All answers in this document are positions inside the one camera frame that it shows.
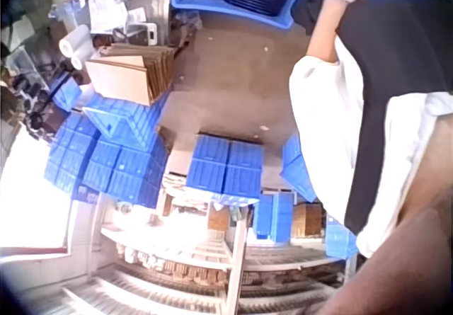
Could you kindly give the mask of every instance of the sleeve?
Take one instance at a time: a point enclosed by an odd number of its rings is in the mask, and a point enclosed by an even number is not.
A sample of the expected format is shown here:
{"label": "sleeve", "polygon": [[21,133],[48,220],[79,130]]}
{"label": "sleeve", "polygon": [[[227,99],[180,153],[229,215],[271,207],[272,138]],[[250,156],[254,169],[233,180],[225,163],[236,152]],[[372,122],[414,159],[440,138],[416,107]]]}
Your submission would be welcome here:
{"label": "sleeve", "polygon": [[356,151],[343,69],[304,57],[289,78],[289,92],[311,184],[327,213],[343,223]]}

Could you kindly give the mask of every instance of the window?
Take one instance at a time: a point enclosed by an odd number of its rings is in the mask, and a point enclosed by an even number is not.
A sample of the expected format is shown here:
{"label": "window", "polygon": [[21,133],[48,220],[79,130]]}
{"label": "window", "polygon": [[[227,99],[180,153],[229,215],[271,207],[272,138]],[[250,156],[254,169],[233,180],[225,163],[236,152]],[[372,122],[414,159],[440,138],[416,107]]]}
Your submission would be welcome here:
{"label": "window", "polygon": [[66,253],[71,200],[44,179],[50,146],[19,131],[0,180],[3,256]]}

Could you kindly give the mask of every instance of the black vest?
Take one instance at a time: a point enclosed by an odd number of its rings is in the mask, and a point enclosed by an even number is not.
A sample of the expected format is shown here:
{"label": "black vest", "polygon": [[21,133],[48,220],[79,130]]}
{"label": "black vest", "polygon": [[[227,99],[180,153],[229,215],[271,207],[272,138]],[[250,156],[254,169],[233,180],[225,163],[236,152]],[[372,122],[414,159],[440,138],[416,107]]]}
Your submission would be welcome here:
{"label": "black vest", "polygon": [[364,81],[362,126],[345,215],[345,226],[356,235],[377,196],[390,98],[453,89],[452,7],[445,0],[359,0],[349,5],[338,26]]}

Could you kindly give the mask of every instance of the white shirt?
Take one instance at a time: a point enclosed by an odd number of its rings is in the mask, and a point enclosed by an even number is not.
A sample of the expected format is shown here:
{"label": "white shirt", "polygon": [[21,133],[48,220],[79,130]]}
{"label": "white shirt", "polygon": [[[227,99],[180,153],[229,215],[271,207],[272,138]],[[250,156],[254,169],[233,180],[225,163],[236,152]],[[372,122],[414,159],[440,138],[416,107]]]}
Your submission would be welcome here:
{"label": "white shirt", "polygon": [[[335,64],[303,57],[289,79],[292,110],[316,196],[344,223],[355,170],[363,111],[363,78],[340,38]],[[385,150],[375,204],[357,236],[370,257],[396,226],[399,210],[434,130],[437,116],[453,113],[446,92],[393,97],[385,119]]]}

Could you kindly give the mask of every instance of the paper towel roll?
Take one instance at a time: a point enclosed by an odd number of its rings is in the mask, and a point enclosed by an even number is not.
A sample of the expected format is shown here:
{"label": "paper towel roll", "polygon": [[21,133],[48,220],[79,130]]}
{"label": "paper towel roll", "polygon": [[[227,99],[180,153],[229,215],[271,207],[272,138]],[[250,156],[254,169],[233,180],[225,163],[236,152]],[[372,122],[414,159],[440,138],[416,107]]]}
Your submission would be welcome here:
{"label": "paper towel roll", "polygon": [[83,69],[85,61],[90,59],[94,53],[93,43],[90,40],[85,41],[71,57],[71,64],[75,69]]}
{"label": "paper towel roll", "polygon": [[87,25],[80,25],[59,41],[59,50],[65,57],[70,58],[74,51],[87,40],[90,40],[90,30]]}

